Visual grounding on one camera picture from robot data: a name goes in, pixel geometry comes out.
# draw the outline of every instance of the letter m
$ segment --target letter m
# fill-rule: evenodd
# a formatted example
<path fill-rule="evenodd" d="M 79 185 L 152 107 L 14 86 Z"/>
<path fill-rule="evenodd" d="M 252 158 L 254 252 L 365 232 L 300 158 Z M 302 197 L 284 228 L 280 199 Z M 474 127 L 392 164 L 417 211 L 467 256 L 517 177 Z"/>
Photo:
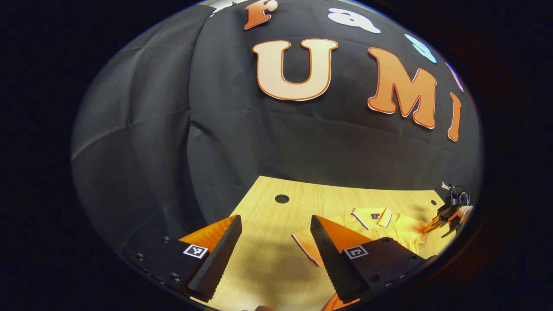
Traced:
<path fill-rule="evenodd" d="M 434 128 L 436 79 L 428 71 L 419 68 L 411 81 L 405 67 L 394 54 L 377 48 L 370 48 L 369 54 L 378 62 L 377 93 L 369 98 L 369 108 L 390 115 L 394 113 L 397 109 L 392 101 L 395 89 L 401 115 L 408 116 L 419 102 L 419 108 L 413 113 L 413 120 L 426 128 Z"/>

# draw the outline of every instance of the white letter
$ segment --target white letter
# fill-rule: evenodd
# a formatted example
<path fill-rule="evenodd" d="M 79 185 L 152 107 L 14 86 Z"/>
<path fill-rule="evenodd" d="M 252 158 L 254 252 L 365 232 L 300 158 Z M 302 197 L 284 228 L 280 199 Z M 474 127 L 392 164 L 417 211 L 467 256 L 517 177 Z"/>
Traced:
<path fill-rule="evenodd" d="M 376 28 L 373 23 L 365 16 L 359 15 L 343 9 L 330 8 L 328 18 L 342 25 L 360 27 L 368 32 L 381 33 L 380 29 Z"/>
<path fill-rule="evenodd" d="M 255 45 L 257 54 L 257 83 L 267 95 L 280 100 L 304 101 L 323 94 L 330 84 L 330 60 L 332 50 L 338 43 L 327 39 L 305 39 L 301 46 L 309 49 L 309 78 L 302 83 L 292 83 L 284 79 L 282 73 L 284 51 L 290 42 L 268 41 Z"/>

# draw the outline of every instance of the screw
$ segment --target screw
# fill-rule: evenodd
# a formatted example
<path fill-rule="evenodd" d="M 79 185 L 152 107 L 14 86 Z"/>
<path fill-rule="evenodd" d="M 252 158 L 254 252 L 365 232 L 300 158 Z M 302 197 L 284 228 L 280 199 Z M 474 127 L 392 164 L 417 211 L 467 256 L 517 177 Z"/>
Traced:
<path fill-rule="evenodd" d="M 180 281 L 180 276 L 178 274 L 176 274 L 175 272 L 171 272 L 171 278 L 173 279 L 173 281 L 175 282 L 178 282 Z"/>

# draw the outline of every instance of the black fabric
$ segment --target black fabric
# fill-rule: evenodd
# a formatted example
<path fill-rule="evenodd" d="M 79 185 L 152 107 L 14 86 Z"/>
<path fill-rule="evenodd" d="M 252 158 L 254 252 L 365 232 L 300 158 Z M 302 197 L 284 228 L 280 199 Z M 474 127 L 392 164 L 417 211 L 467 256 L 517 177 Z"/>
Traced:
<path fill-rule="evenodd" d="M 215 13 L 197 40 L 190 68 L 190 173 L 207 222 L 227 217 L 259 175 L 300 182 L 373 189 L 428 190 L 442 181 L 467 187 L 475 201 L 482 174 L 482 136 L 468 91 L 458 88 L 445 59 L 433 64 L 407 40 L 407 30 L 375 13 L 334 0 L 281 0 L 266 23 L 244 31 L 253 1 Z M 369 18 L 382 33 L 338 24 L 329 8 Z M 331 39 L 332 78 L 327 91 L 304 102 L 266 95 L 256 78 L 252 47 L 287 40 L 284 76 L 303 82 L 309 75 L 307 38 Z M 370 110 L 378 81 L 368 48 L 397 55 L 413 78 L 424 68 L 438 80 L 436 127 Z M 462 103 L 460 139 L 447 138 L 453 105 Z"/>
<path fill-rule="evenodd" d="M 111 248 L 120 252 L 153 217 L 175 236 L 226 218 L 260 175 L 400 190 L 445 181 L 467 187 L 476 201 L 478 114 L 436 50 L 426 44 L 437 65 L 413 48 L 405 29 L 336 0 L 281 0 L 271 20 L 244 31 L 252 2 L 212 17 L 213 8 L 196 5 L 162 21 L 117 53 L 90 86 L 75 122 L 72 169 L 82 205 Z M 364 15 L 382 33 L 338 24 L 329 8 Z M 291 42 L 284 75 L 302 82 L 310 70 L 309 51 L 300 46 L 307 38 L 339 44 L 328 90 L 304 102 L 266 95 L 252 47 Z M 411 77 L 424 68 L 437 78 L 434 129 L 415 124 L 412 113 L 367 107 L 378 79 L 372 46 L 400 57 Z M 450 92 L 463 105 L 458 142 L 447 138 Z"/>
<path fill-rule="evenodd" d="M 213 10 L 190 7 L 130 42 L 81 104 L 71 148 L 75 188 L 117 252 L 153 217 L 171 236 L 207 225 L 186 157 L 187 85 L 196 38 Z"/>

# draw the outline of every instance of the wooden table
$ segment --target wooden table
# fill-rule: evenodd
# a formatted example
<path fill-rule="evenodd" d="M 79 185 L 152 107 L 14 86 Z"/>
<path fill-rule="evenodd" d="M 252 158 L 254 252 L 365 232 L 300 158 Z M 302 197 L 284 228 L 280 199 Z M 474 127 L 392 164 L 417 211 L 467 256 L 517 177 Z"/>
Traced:
<path fill-rule="evenodd" d="M 279 194 L 290 201 L 277 203 Z M 332 218 L 359 207 L 388 207 L 429 222 L 442 204 L 433 190 L 344 188 L 261 176 L 231 214 L 240 214 L 242 235 L 207 305 L 223 311 L 254 311 L 259 305 L 275 311 L 320 311 L 336 291 L 325 269 L 313 264 L 290 236 L 309 228 L 311 215 Z M 447 231 L 444 226 L 429 233 L 419 255 L 439 254 L 454 238 L 441 239 Z"/>

